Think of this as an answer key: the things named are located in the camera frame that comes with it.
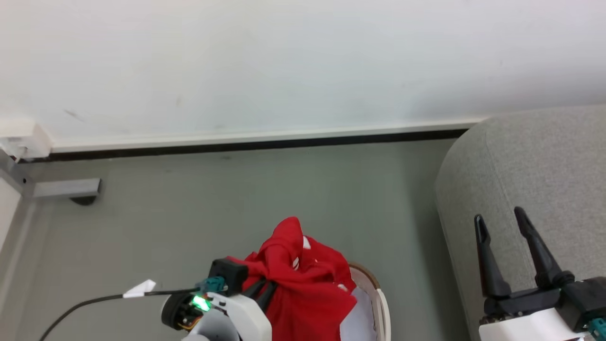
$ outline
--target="power outlet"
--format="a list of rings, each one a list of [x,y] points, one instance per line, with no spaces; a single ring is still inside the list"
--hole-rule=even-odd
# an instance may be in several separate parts
[[[50,155],[48,134],[29,118],[0,119],[0,147],[16,158],[44,158]]]

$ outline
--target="gray sofa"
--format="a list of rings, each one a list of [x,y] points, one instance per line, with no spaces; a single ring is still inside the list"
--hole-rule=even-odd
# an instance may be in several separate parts
[[[463,134],[436,180],[438,211],[467,315],[479,340],[484,315],[473,217],[513,291],[536,287],[513,213],[523,207],[562,269],[606,275],[606,106],[491,118]]]

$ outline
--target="red cloth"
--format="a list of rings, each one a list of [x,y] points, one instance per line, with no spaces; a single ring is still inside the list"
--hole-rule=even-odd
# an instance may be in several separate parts
[[[356,304],[345,258],[307,239],[311,249],[303,248],[301,224],[290,217],[278,224],[259,253],[244,261],[230,257],[248,266],[245,290],[262,276],[278,283],[266,313],[274,341],[340,341],[339,325]]]

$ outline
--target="gray floor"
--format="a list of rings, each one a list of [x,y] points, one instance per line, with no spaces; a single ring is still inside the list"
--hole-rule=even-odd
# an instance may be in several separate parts
[[[16,339],[35,341],[69,306],[146,279],[191,287],[211,260],[245,257],[295,215],[304,233],[376,274],[392,340],[468,340],[433,198],[452,142],[30,165],[40,180],[102,177],[104,188],[88,208],[68,200],[40,206],[36,225],[46,229],[35,226],[43,236],[27,247],[41,248],[41,257],[33,281],[16,286],[28,292]],[[180,340],[159,321],[162,301],[82,308],[48,340]]]

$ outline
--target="green led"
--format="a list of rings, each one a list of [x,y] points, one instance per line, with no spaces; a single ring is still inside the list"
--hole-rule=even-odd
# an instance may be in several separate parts
[[[200,296],[194,296],[191,302],[193,305],[195,305],[202,311],[209,311],[211,308],[210,302],[206,301],[203,297]]]

